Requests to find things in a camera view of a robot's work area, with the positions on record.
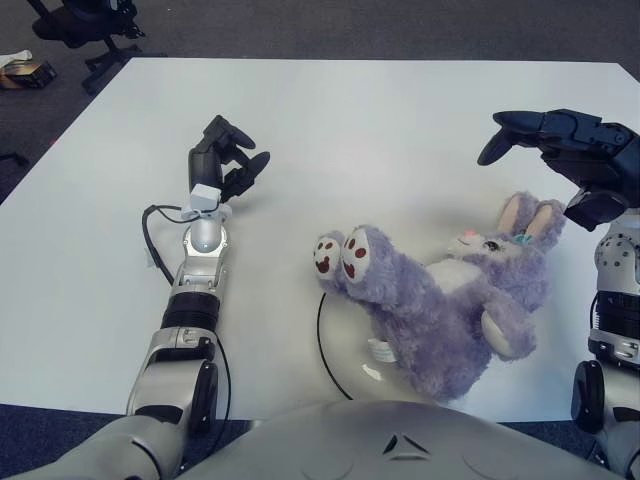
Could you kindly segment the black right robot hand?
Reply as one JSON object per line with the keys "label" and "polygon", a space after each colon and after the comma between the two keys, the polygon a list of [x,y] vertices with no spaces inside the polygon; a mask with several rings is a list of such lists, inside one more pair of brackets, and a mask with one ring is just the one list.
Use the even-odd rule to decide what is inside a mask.
{"label": "black right robot hand", "polygon": [[499,131],[477,163],[495,163],[514,146],[535,148],[554,172],[579,188],[564,215],[588,231],[639,207],[639,134],[568,109],[493,114]]}

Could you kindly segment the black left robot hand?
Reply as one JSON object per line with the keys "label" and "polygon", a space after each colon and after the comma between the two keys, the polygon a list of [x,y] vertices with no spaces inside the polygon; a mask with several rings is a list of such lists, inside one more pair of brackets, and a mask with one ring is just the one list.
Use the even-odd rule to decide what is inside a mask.
{"label": "black left robot hand", "polygon": [[249,157],[255,142],[221,115],[207,125],[200,142],[188,155],[189,189],[196,184],[221,191],[220,202],[241,196],[251,188],[270,161],[268,151]]}

